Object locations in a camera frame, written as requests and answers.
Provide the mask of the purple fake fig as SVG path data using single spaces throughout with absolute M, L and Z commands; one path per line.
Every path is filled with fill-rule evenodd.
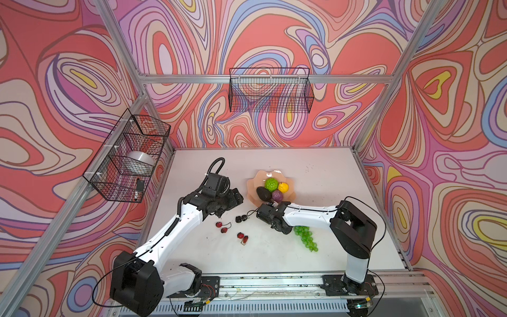
M 271 199 L 276 203 L 281 203 L 284 200 L 284 195 L 280 190 L 275 190 L 271 193 Z

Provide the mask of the black cherry pair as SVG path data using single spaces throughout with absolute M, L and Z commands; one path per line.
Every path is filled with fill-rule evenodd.
M 247 221 L 248 219 L 249 219 L 249 217 L 247 215 L 236 216 L 235 222 L 242 223 L 242 222 Z

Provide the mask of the dark fake avocado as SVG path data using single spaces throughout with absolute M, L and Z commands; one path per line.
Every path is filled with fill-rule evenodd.
M 272 193 L 263 186 L 257 187 L 256 193 L 257 193 L 258 198 L 262 202 L 271 203 L 273 201 L 272 200 Z

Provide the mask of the pink wavy fruit bowl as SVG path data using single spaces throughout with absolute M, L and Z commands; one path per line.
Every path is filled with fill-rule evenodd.
M 256 189 L 257 187 L 264 186 L 264 183 L 268 178 L 275 178 L 278 182 L 287 183 L 289 185 L 289 189 L 283 194 L 284 201 L 295 202 L 297 194 L 294 191 L 294 180 L 292 178 L 287 178 L 280 170 L 259 170 L 255 177 L 249 179 L 246 183 L 247 198 L 255 207 L 260 207 L 264 202 L 257 195 Z

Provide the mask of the yellow fake pear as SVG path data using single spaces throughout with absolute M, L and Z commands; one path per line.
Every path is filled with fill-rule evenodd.
M 280 182 L 277 187 L 278 191 L 280 191 L 282 194 L 289 191 L 290 186 L 286 182 Z

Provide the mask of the green bumpy custard apple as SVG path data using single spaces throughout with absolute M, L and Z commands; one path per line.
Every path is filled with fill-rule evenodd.
M 264 182 L 264 188 L 270 192 L 274 192 L 278 190 L 279 187 L 279 181 L 276 178 L 268 178 Z

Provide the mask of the green fake grape bunch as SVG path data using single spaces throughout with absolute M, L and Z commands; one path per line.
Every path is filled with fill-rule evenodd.
M 310 252 L 318 252 L 318 245 L 314 241 L 313 234 L 310 231 L 309 227 L 305 226 L 296 226 L 293 228 L 295 235 L 297 235 L 302 244 L 310 251 Z

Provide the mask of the dark red cherry pair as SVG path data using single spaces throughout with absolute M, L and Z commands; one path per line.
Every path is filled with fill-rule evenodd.
M 244 233 L 242 233 L 242 232 L 239 232 L 239 233 L 237 234 L 237 238 L 238 238 L 238 239 L 240 239 L 240 243 L 241 243 L 242 245 L 246 245 L 246 244 L 247 244 L 247 242 L 248 242 L 249 236 L 248 236 L 248 235 L 245 235 L 245 234 L 244 234 Z

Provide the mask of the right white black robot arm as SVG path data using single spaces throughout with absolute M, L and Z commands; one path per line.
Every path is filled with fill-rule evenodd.
M 353 203 L 343 200 L 329 207 L 301 206 L 290 202 L 277 205 L 264 203 L 257 208 L 256 217 L 285 235 L 296 227 L 332 232 L 347 253 L 343 283 L 350 289 L 364 285 L 378 226 Z

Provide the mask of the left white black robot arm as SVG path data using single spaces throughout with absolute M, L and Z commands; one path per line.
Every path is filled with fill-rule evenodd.
M 236 188 L 223 195 L 192 192 L 180 198 L 176 214 L 156 235 L 115 259 L 110 298 L 137 316 L 149 316 L 162 299 L 177 293 L 202 295 L 202 271 L 188 263 L 172 262 L 172 253 L 207 216 L 221 217 L 243 201 Z

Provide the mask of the small black device in basket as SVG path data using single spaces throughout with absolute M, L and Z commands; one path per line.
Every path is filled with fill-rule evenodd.
M 145 191 L 145 181 L 142 180 L 141 178 L 138 178 L 136 180 L 135 192 L 136 194 L 141 195 L 144 193 L 144 191 Z

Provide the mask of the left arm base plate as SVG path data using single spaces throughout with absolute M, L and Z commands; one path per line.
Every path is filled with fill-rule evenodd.
M 199 287 L 192 287 L 187 291 L 177 292 L 170 297 L 182 299 L 213 299 L 219 296 L 219 287 L 219 276 L 204 276 L 201 278 Z

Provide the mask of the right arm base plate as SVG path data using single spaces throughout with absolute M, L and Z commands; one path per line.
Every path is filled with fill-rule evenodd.
M 362 283 L 349 279 L 344 274 L 324 275 L 320 288 L 331 296 L 375 297 L 379 295 L 373 275 L 367 274 Z

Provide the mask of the aluminium front rail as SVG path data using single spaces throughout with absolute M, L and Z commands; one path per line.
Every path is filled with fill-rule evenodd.
M 421 272 L 369 271 L 373 275 L 379 295 L 373 298 L 434 297 L 429 279 Z M 268 300 L 268 299 L 322 299 L 328 297 L 320 288 L 322 276 L 342 272 L 297 273 L 227 273 L 219 274 L 219 296 L 214 301 Z M 331 296 L 344 299 L 363 297 Z

